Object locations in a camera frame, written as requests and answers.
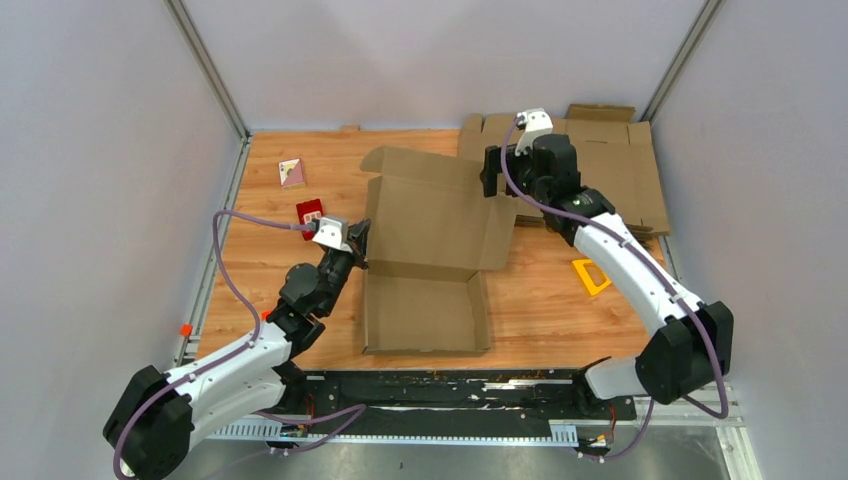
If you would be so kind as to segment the brown cardboard box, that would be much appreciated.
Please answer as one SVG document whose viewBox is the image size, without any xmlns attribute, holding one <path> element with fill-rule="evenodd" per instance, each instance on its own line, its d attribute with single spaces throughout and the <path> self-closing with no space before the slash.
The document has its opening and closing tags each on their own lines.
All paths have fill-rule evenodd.
<svg viewBox="0 0 848 480">
<path fill-rule="evenodd" d="M 481 355 L 492 345 L 484 274 L 505 268 L 517 205 L 487 197 L 477 160 L 381 146 L 371 174 L 363 351 Z"/>
</svg>

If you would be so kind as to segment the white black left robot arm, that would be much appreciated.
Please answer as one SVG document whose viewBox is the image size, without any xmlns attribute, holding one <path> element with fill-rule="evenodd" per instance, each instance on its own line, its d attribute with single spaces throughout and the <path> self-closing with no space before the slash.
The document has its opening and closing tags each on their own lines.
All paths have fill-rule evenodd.
<svg viewBox="0 0 848 480">
<path fill-rule="evenodd" d="M 113 447 L 118 479 L 164 479 L 200 442 L 242 417 L 276 406 L 298 411 L 306 400 L 295 357 L 325 331 L 351 272 L 365 270 L 371 222 L 331 215 L 299 225 L 322 250 L 317 264 L 287 272 L 276 305 L 266 316 L 248 309 L 254 326 L 214 353 L 160 371 L 133 374 L 102 435 Z"/>
</svg>

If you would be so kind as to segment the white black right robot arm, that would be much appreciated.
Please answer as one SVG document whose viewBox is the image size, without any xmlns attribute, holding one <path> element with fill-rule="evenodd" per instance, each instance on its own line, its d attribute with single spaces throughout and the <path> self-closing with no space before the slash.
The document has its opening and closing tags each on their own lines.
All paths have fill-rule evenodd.
<svg viewBox="0 0 848 480">
<path fill-rule="evenodd" d="M 671 404 L 710 382 L 727 399 L 734 318 L 721 301 L 708 304 L 673 278 L 634 238 L 612 203 L 583 184 L 577 151 L 566 135 L 545 134 L 530 145 L 489 146 L 480 173 L 493 197 L 506 194 L 538 208 L 546 226 L 592 260 L 622 293 L 650 339 L 631 358 L 605 358 L 581 368 L 571 403 L 596 417 L 611 399 L 647 396 Z"/>
</svg>

